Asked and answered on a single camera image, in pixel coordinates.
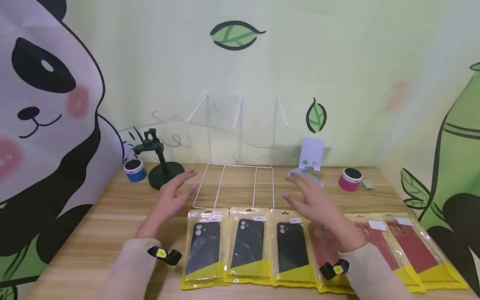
white wire rack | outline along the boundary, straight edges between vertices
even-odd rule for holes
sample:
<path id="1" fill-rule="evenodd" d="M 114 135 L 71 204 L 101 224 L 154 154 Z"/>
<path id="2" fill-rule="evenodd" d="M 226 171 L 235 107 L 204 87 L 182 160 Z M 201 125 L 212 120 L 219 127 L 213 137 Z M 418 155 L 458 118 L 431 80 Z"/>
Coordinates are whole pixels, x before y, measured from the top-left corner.
<path id="1" fill-rule="evenodd" d="M 229 164 L 214 164 L 212 163 L 212 140 L 211 140 L 211 124 L 210 124 L 210 100 L 208 97 L 208 94 L 206 94 L 203 99 L 198 103 L 197 107 L 193 110 L 193 112 L 190 114 L 188 119 L 183 122 L 183 124 L 186 124 L 190 121 L 190 119 L 193 117 L 195 112 L 198 110 L 200 105 L 205 101 L 207 105 L 207 110 L 206 110 L 206 119 L 207 119 L 207 130 L 208 130 L 208 154 L 209 154 L 209 162 L 207 164 L 207 167 L 205 169 L 204 175 L 202 177 L 202 181 L 200 182 L 200 186 L 198 188 L 197 194 L 195 196 L 195 200 L 193 201 L 193 207 L 194 208 L 201 208 L 201 209 L 209 209 L 211 207 L 203 207 L 203 206 L 196 206 L 195 204 L 197 203 L 198 195 L 200 194 L 200 190 L 202 189 L 202 185 L 205 180 L 205 176 L 208 172 L 208 167 L 209 166 L 223 166 L 222 170 L 222 176 L 220 177 L 220 182 L 218 183 L 218 189 L 216 192 L 216 197 L 215 197 L 215 203 L 213 205 L 213 208 L 216 208 L 216 203 L 218 201 L 218 195 L 220 194 L 220 188 L 222 187 L 222 180 L 223 180 L 223 175 L 225 174 L 225 168 L 226 167 L 239 167 L 239 168 L 255 168 L 255 179 L 253 182 L 253 199 L 252 199 L 252 207 L 255 207 L 255 191 L 257 187 L 257 172 L 258 169 L 270 169 L 272 170 L 272 208 L 275 208 L 275 177 L 274 177 L 274 170 L 273 170 L 273 156 L 274 156 L 274 150 L 275 150 L 275 137 L 276 137 L 276 119 L 277 119 L 277 113 L 278 113 L 278 108 L 280 107 L 280 111 L 282 113 L 283 120 L 285 121 L 285 125 L 287 128 L 290 128 L 290 125 L 287 122 L 287 117 L 285 116 L 285 112 L 282 107 L 282 103 L 280 102 L 280 97 L 276 97 L 275 101 L 275 118 L 274 118 L 274 128 L 273 128 L 273 144 L 272 144 L 272 151 L 270 154 L 270 166 L 269 167 L 258 167 L 258 166 L 249 166 L 249 165 L 243 165 L 241 163 L 241 151 L 242 151 L 242 141 L 243 141 L 243 135 L 242 135 L 242 127 L 243 127 L 243 97 L 240 97 L 239 105 L 237 108 L 237 113 L 235 115 L 235 120 L 233 121 L 232 129 L 235 129 L 237 126 L 237 122 L 239 121 L 240 123 L 240 134 L 239 134 L 239 164 L 238 165 L 229 165 Z"/>

round black base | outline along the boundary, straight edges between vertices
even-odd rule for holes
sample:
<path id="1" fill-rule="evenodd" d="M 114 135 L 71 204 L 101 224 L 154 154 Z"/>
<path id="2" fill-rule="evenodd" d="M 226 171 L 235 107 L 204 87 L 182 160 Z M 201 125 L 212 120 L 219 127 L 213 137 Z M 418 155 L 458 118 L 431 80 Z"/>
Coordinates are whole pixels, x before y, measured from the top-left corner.
<path id="1" fill-rule="evenodd" d="M 185 172 L 185 169 L 181 164 L 173 161 L 167 162 L 167 168 L 169 172 L 168 176 L 165 176 L 163 173 L 161 165 L 155 166 L 150 170 L 150 173 L 148 173 L 148 182 L 152 188 L 160 190 L 162 185 L 169 182 L 175 176 Z"/>

panda eye patch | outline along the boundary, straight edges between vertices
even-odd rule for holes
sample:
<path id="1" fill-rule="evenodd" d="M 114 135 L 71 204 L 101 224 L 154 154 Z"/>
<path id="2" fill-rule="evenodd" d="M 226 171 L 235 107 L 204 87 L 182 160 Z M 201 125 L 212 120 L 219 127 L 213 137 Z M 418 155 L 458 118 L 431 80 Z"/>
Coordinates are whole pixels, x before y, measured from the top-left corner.
<path id="1" fill-rule="evenodd" d="M 76 87 L 75 79 L 55 55 L 19 37 L 12 52 L 12 65 L 27 84 L 52 93 L 67 93 Z"/>

panda mouth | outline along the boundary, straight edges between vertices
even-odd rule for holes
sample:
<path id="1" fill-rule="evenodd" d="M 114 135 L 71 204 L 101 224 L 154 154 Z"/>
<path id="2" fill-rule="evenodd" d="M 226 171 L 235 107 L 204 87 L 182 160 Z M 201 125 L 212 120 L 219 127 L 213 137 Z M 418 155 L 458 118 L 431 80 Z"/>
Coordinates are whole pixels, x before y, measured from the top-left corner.
<path id="1" fill-rule="evenodd" d="M 19 138 L 21 138 L 21 139 L 26 139 L 27 137 L 32 136 L 32 135 L 38 130 L 38 128 L 50 126 L 50 125 L 52 125 L 53 123 L 55 123 L 56 121 L 60 120 L 60 118 L 61 118 L 61 114 L 60 114 L 55 120 L 53 120 L 52 122 L 47 123 L 47 124 L 40 124 L 40 123 L 38 123 L 38 121 L 37 121 L 35 118 L 32 118 L 32 121 L 33 121 L 33 122 L 35 123 L 35 125 L 36 125 L 35 129 L 34 129 L 31 133 L 29 133 L 29 134 L 27 134 L 27 135 L 24 135 L 24 136 L 20 135 Z"/>

red phone case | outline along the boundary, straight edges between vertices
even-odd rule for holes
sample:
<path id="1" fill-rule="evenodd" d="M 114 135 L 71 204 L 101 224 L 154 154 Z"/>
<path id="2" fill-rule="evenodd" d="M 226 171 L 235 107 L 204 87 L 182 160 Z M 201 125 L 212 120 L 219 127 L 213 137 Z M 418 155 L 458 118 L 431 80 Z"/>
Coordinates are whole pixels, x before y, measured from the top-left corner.
<path id="1" fill-rule="evenodd" d="M 398 262 L 390 250 L 381 230 L 372 229 L 368 223 L 355 223 L 355 226 L 357 226 L 358 230 L 363 233 L 367 242 L 377 246 L 392 271 L 399 268 Z"/>
<path id="2" fill-rule="evenodd" d="M 359 231 L 364 235 L 367 242 L 375 245 L 378 250 L 380 250 L 380 253 L 387 261 L 392 271 L 399 268 L 398 262 L 380 230 L 372 229 L 368 223 L 355 223 L 355 226 L 357 226 Z M 318 267 L 321 267 L 325 263 L 330 263 L 331 265 L 336 264 L 340 259 L 340 256 L 338 255 L 340 246 L 333 234 L 329 230 L 324 230 L 322 226 L 315 223 L 310 223 L 309 233 L 315 257 L 317 258 Z"/>
<path id="3" fill-rule="evenodd" d="M 415 272 L 420 273 L 438 265 L 438 261 L 422 242 L 412 226 L 404 226 L 396 221 L 386 222 Z"/>
<path id="4" fill-rule="evenodd" d="M 329 230 L 325 230 L 323 226 L 315 223 L 310 223 L 308 231 L 318 267 L 320 268 L 325 263 L 335 265 L 340 259 L 338 255 L 340 246 L 333 234 Z"/>

